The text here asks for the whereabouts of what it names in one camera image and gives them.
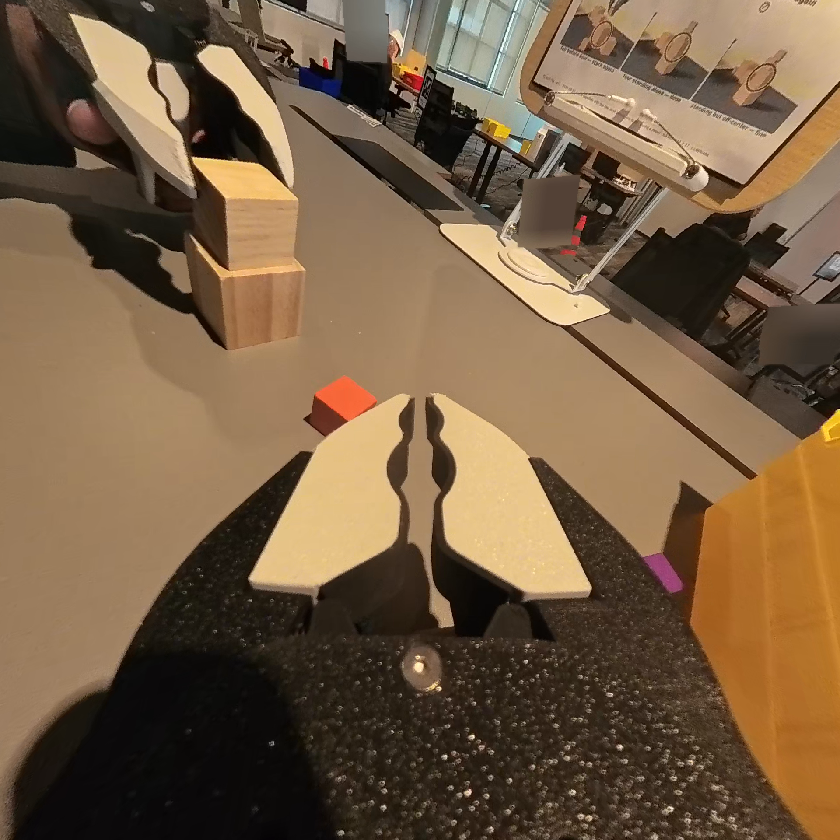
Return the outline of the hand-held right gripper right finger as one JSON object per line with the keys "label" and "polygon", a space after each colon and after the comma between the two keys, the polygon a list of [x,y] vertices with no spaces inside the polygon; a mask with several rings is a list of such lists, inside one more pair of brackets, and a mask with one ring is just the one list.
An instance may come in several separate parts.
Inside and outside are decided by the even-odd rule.
{"label": "hand-held right gripper right finger", "polygon": [[454,399],[426,399],[444,554],[521,602],[585,599],[590,582],[526,451]]}

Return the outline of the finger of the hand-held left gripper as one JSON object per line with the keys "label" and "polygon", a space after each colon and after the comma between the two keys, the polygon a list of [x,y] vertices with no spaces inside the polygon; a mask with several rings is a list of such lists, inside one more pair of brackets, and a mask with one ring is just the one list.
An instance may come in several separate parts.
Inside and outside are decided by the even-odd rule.
{"label": "finger of the hand-held left gripper", "polygon": [[155,203],[157,179],[195,199],[186,137],[190,93],[179,68],[155,60],[109,23],[79,14],[70,20],[92,66],[100,111],[128,145],[145,199]]}
{"label": "finger of the hand-held left gripper", "polygon": [[269,85],[264,85],[232,47],[207,45],[196,56],[198,64],[233,95],[238,111],[257,128],[265,166],[287,187],[294,186],[295,170],[286,127]]}

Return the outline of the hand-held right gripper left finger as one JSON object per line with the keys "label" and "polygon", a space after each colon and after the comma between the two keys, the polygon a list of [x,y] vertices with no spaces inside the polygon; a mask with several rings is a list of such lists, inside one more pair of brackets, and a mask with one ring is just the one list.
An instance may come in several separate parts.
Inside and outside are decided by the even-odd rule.
{"label": "hand-held right gripper left finger", "polygon": [[254,589],[317,597],[405,541],[414,408],[395,395],[321,441],[250,572]]}

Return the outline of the red wooden cube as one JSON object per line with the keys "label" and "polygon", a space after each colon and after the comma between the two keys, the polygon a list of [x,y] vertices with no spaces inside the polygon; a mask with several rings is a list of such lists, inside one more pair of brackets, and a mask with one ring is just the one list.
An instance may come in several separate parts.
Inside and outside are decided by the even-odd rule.
{"label": "red wooden cube", "polygon": [[376,404],[375,396],[342,375],[314,393],[307,420],[321,435],[328,436]]}

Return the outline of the medium plain wooden cube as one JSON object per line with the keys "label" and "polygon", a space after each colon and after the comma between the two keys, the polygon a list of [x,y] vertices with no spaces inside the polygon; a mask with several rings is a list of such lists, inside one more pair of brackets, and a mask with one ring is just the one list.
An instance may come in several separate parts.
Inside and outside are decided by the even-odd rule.
{"label": "medium plain wooden cube", "polygon": [[226,270],[290,266],[298,199],[257,163],[194,158],[193,233]]}

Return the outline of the purple wooden cube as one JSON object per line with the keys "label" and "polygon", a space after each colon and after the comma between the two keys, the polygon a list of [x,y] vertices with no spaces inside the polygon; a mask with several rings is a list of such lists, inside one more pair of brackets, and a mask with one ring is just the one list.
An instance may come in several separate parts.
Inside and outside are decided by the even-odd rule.
{"label": "purple wooden cube", "polygon": [[649,554],[643,557],[643,561],[667,593],[675,595],[684,590],[684,582],[663,553]]}

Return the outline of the large plain wooden cube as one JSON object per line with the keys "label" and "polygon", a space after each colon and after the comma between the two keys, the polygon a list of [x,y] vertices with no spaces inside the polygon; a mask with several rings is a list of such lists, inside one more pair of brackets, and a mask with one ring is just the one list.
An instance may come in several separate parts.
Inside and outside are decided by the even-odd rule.
{"label": "large plain wooden cube", "polygon": [[300,334],[306,270],[287,266],[226,269],[193,234],[185,257],[198,314],[226,350],[242,350]]}

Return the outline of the person's left forearm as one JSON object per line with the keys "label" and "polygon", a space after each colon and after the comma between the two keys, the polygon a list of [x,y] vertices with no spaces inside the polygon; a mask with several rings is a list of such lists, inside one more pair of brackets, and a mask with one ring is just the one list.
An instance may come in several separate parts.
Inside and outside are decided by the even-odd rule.
{"label": "person's left forearm", "polygon": [[49,123],[38,105],[14,48],[7,6],[1,2],[1,159],[27,165],[74,167],[77,154]]}

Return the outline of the person's left hand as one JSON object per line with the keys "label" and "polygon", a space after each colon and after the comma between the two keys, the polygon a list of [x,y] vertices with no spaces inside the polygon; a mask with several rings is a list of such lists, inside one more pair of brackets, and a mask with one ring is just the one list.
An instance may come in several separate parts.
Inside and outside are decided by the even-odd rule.
{"label": "person's left hand", "polygon": [[63,140],[80,148],[114,143],[118,136],[95,102],[70,92],[75,83],[71,74],[66,74],[67,64],[28,6],[24,2],[5,3],[4,15],[17,68],[39,116]]}

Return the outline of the blue plastic bin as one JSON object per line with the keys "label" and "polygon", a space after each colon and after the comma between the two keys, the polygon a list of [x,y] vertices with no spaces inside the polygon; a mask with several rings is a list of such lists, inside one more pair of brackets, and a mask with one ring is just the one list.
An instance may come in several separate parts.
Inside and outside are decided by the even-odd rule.
{"label": "blue plastic bin", "polygon": [[301,88],[319,91],[331,98],[340,98],[342,81],[334,73],[322,66],[301,66],[298,72],[298,83]]}

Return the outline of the black desk mat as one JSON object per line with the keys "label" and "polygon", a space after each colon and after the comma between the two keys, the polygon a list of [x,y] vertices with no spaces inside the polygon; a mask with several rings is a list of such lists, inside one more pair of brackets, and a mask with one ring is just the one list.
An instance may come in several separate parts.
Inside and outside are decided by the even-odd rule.
{"label": "black desk mat", "polygon": [[332,140],[369,172],[387,183],[403,200],[424,211],[460,212],[463,207],[426,178],[369,140],[333,135]]}

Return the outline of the large yellow plastic bin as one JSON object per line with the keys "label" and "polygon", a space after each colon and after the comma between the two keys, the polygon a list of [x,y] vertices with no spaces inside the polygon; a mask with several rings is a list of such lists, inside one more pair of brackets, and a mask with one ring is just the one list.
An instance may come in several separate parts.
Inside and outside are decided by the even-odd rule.
{"label": "large yellow plastic bin", "polygon": [[705,513],[690,624],[810,838],[839,837],[839,412]]}

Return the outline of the document stand with white base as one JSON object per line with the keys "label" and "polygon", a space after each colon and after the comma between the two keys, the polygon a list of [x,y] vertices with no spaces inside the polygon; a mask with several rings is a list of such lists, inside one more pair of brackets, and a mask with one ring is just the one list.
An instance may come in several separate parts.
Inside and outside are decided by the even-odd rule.
{"label": "document stand with white base", "polygon": [[534,82],[534,74],[551,38],[572,1],[555,2],[534,39],[520,77],[520,98],[530,113],[561,131],[561,141],[532,180],[538,186],[554,182],[553,170],[570,140],[578,140],[655,184],[655,192],[637,221],[592,269],[555,269],[541,257],[540,249],[556,249],[522,242],[522,221],[528,213],[523,196],[500,228],[486,225],[442,224],[440,233],[544,320],[569,327],[608,313],[608,307],[587,294],[593,279],[613,258],[667,193],[683,196],[708,211],[741,214],[761,208],[793,186],[838,143],[838,87],[803,125],[745,185],[707,171],[676,136],[662,129],[663,141],[651,141],[639,132],[645,122],[658,123],[648,110],[639,110],[633,99],[615,97],[621,104],[613,119],[606,119],[579,103],[570,93],[547,91]]}

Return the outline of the office chair with black jacket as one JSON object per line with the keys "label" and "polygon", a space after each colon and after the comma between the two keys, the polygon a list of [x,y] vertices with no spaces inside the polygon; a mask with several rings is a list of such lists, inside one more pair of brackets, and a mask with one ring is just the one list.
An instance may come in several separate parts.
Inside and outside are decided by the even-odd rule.
{"label": "office chair with black jacket", "polygon": [[615,273],[612,283],[700,340],[749,262],[747,249],[715,227],[693,224],[675,237],[660,228]]}

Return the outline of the printed instruction sheet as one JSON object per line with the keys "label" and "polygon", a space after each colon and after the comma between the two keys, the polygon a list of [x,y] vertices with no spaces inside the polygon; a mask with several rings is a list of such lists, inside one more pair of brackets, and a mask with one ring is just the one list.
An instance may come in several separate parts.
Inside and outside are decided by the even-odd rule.
{"label": "printed instruction sheet", "polygon": [[838,87],[838,37],[838,1],[572,2],[533,79],[606,119],[633,99],[745,185]]}

